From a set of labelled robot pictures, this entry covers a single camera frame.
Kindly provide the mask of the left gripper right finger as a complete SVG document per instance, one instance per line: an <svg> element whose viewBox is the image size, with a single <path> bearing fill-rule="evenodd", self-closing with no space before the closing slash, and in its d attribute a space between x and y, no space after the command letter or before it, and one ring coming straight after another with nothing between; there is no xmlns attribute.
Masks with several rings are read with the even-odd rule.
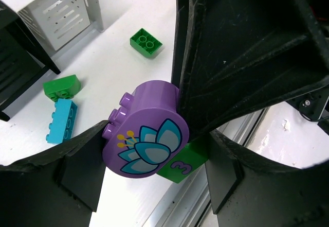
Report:
<svg viewBox="0 0 329 227"><path fill-rule="evenodd" d="M267 159L218 131L206 162L219 226L328 226L328 162L298 169Z"/></svg>

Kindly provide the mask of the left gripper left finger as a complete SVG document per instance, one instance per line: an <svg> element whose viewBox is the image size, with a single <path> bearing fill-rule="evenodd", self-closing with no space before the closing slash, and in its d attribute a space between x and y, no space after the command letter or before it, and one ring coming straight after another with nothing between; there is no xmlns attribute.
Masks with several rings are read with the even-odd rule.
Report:
<svg viewBox="0 0 329 227"><path fill-rule="evenodd" d="M89 226L105 164L103 120L43 152L1 166L1 226Z"/></svg>

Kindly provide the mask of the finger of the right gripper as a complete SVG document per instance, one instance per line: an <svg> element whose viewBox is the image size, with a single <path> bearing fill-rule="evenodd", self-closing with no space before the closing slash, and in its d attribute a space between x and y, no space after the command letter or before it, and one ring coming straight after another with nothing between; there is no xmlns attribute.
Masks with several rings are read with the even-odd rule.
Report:
<svg viewBox="0 0 329 227"><path fill-rule="evenodd" d="M328 0L176 0L172 82L190 140L328 85Z"/></svg>

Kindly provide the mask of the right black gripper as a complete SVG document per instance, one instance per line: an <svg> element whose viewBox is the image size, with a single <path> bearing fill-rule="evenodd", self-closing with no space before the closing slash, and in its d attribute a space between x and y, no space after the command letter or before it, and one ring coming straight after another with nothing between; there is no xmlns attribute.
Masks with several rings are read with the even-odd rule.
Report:
<svg viewBox="0 0 329 227"><path fill-rule="evenodd" d="M328 0L307 0L328 42ZM328 86L287 101L310 122L328 121Z"/></svg>

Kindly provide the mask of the small green lego brick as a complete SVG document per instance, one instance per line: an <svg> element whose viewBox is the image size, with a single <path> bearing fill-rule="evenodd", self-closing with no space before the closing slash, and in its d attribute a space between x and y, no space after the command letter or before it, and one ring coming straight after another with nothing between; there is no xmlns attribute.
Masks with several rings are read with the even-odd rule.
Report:
<svg viewBox="0 0 329 227"><path fill-rule="evenodd" d="M174 183L180 183L207 160L206 138L200 137L186 144L157 174Z"/></svg>

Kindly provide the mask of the purple round flower lego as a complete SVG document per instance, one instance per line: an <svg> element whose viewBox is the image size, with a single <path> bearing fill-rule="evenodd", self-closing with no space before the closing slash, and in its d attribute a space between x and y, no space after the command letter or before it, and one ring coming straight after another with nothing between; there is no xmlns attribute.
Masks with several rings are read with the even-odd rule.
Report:
<svg viewBox="0 0 329 227"><path fill-rule="evenodd" d="M162 80L126 92L113 109L102 137L103 161L126 178L145 178L159 171L187 144L189 128L177 113L179 89Z"/></svg>

